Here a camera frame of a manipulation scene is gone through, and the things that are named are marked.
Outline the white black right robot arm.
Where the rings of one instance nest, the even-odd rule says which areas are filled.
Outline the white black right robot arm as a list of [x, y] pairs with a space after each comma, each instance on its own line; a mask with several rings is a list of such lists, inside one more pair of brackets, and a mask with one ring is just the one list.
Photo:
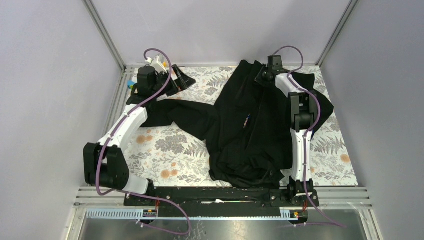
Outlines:
[[316, 208], [318, 197], [314, 191], [310, 168], [310, 150], [313, 128], [321, 118], [321, 106], [317, 95], [302, 87], [283, 69], [280, 55], [269, 55], [255, 81], [266, 86], [274, 86], [287, 98], [286, 123], [292, 142], [292, 173], [286, 190], [286, 199], [293, 206]]

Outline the black zip-up jacket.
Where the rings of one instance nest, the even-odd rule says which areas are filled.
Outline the black zip-up jacket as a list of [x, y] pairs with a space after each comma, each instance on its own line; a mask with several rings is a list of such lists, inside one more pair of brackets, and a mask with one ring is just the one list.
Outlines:
[[287, 97], [255, 81], [258, 61], [242, 60], [213, 105], [164, 99], [150, 103], [145, 128], [176, 124], [204, 141], [209, 175], [236, 188], [278, 189], [293, 165]]

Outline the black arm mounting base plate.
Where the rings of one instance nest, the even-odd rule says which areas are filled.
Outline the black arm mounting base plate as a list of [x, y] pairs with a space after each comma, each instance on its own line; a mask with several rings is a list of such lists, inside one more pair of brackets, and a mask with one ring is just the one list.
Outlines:
[[154, 187], [146, 199], [128, 196], [124, 206], [156, 211], [159, 218], [295, 218], [302, 201], [287, 200], [287, 190], [235, 187]]

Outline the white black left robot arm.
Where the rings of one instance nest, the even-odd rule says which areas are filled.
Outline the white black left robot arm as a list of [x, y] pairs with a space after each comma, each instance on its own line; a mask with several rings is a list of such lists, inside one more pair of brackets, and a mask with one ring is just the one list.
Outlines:
[[87, 184], [110, 190], [136, 193], [144, 206], [152, 204], [155, 192], [149, 180], [130, 174], [124, 156], [131, 137], [149, 117], [147, 106], [166, 95], [176, 95], [196, 83], [176, 65], [167, 70], [164, 65], [150, 63], [137, 70], [136, 80], [124, 110], [111, 129], [96, 143], [83, 148], [84, 178]]

